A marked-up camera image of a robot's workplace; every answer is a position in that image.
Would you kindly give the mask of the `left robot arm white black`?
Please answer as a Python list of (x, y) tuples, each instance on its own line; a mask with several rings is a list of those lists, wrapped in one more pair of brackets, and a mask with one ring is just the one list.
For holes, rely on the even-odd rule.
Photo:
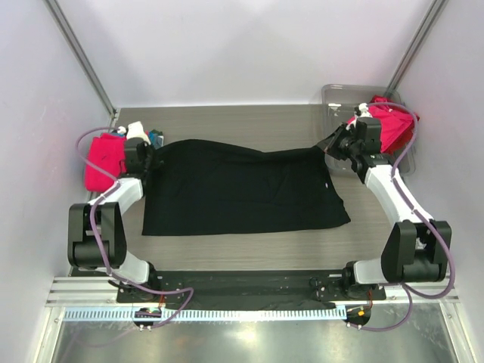
[(75, 203), (68, 212), (67, 258), (72, 267), (105, 273), (119, 289), (135, 291), (146, 302), (161, 293), (154, 265), (128, 251), (123, 214), (144, 197), (145, 180), (155, 164), (147, 135), (104, 133), (92, 140), (85, 186), (97, 197)]

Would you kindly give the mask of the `folded pink t shirt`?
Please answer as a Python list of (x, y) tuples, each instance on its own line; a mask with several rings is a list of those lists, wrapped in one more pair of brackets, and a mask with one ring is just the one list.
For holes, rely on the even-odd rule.
[(115, 180), (121, 174), (126, 172), (125, 141), (125, 137), (113, 133), (103, 133), (101, 136), (93, 138), (87, 160), (111, 174), (112, 177), (87, 165), (84, 185), (88, 191), (103, 193), (114, 185)]

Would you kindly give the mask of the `left aluminium frame post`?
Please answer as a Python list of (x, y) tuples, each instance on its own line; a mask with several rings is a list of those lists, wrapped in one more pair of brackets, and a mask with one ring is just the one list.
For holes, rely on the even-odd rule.
[(64, 11), (62, 10), (59, 2), (56, 0), (44, 0), (43, 3), (50, 12), (54, 22), (62, 33), (74, 57), (77, 59), (80, 67), (82, 68), (82, 71), (86, 75), (93, 90), (95, 91), (95, 94), (98, 96), (100, 102), (104, 106), (110, 118), (113, 119), (116, 115), (116, 108), (114, 107), (105, 88), (103, 87), (97, 73), (95, 72), (94, 67), (88, 59), (88, 56), (85, 53), (81, 42), (78, 40), (78, 37), (76, 36), (73, 28), (71, 27), (70, 22), (67, 19)]

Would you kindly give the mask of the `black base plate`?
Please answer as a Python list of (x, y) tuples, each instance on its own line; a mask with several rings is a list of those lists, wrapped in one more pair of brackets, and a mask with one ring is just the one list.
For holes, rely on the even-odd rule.
[(343, 301), (384, 301), (385, 290), (357, 285), (344, 271), (159, 271), (161, 290), (194, 289), (187, 308), (199, 310), (303, 310)]

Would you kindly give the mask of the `aluminium rail front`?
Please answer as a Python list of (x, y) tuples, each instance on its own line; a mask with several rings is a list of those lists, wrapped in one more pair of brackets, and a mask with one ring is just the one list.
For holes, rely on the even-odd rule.
[[(409, 298), (415, 303), (458, 303), (459, 298), (456, 290), (441, 299), (425, 299), (414, 293), (407, 294), (402, 287), (389, 286), (379, 287), (385, 290), (386, 299), (384, 301), (373, 301), (369, 299), (367, 303), (362, 301), (343, 301), (332, 302), (335, 305), (368, 305), (370, 303), (406, 303)], [(164, 297), (145, 293), (140, 290), (130, 290), (128, 288), (119, 289), (110, 283), (109, 278), (102, 277), (74, 277), (74, 278), (55, 278), (51, 285), (47, 298), (48, 306), (162, 306), (168, 309), (178, 308), (188, 297), (187, 293), (176, 290), (175, 294)]]

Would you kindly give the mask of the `clear plastic bin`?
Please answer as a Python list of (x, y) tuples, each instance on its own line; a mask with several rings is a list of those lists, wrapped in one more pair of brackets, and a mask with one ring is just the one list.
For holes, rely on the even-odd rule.
[[(386, 96), (391, 102), (404, 104), (397, 91), (387, 91), (386, 87), (370, 85), (325, 85), (321, 90), (322, 98), (322, 135), (329, 136), (341, 123), (354, 116), (354, 107), (360, 103), (370, 103), (373, 96)], [(351, 170), (350, 160), (335, 160), (325, 157), (330, 172), (337, 176), (356, 177)], [(415, 172), (413, 147), (399, 164), (401, 176), (407, 177)]]

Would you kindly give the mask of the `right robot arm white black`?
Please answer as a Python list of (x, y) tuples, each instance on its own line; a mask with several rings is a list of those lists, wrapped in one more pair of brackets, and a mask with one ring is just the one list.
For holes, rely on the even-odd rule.
[(349, 263), (341, 290), (358, 299), (368, 285), (399, 284), (424, 299), (447, 296), (455, 283), (451, 227), (422, 210), (399, 174), (381, 153), (381, 122), (369, 116), (341, 124), (317, 146), (336, 160), (350, 160), (353, 172), (374, 194), (392, 230), (380, 257)]

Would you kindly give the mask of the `black t shirt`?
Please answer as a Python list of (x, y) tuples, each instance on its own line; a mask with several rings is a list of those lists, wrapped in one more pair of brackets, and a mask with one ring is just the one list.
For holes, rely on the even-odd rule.
[(321, 230), (351, 221), (316, 146), (262, 152), (191, 139), (157, 156), (145, 192), (145, 236)]

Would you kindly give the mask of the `right aluminium frame post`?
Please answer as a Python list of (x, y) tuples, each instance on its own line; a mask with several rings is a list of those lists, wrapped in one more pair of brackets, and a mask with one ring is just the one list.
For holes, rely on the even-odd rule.
[(433, 27), (436, 25), (442, 12), (445, 10), (448, 0), (433, 0), (430, 2), (430, 6), (425, 12), (422, 21), (418, 25), (402, 59), (399, 62), (395, 72), (392, 75), (391, 80), (386, 90), (394, 91), (401, 84), (405, 77), (405, 74), (409, 71), (412, 63), (416, 60), (419, 51), (424, 46), (424, 43), (431, 33)]

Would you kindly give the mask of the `aluminium frame post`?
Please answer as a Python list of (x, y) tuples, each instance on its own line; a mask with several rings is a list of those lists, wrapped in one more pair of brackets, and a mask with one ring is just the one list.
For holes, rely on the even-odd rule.
[(86, 75), (93, 90), (95, 91), (95, 94), (98, 96), (100, 102), (104, 106), (110, 118), (113, 119), (116, 115), (116, 108), (114, 107), (105, 88), (103, 87), (97, 73), (95, 72), (94, 67), (88, 59), (88, 56), (85, 53), (81, 42), (78, 40), (78, 37), (76, 36), (73, 28), (71, 27), (70, 22), (67, 19), (64, 11), (62, 10), (59, 2), (56, 0), (44, 0), (43, 3), (50, 12), (54, 22), (62, 33), (74, 57), (77, 59), (80, 67), (82, 68), (82, 71)]
[(436, 25), (442, 12), (445, 10), (448, 0), (433, 0), (430, 2), (430, 6), (425, 12), (422, 21), (418, 25), (402, 59), (399, 62), (395, 72), (392, 75), (391, 80), (386, 90), (394, 91), (401, 84), (405, 77), (405, 74), (409, 71), (412, 63), (416, 60), (419, 51), (424, 46), (424, 43), (431, 33), (433, 27)]

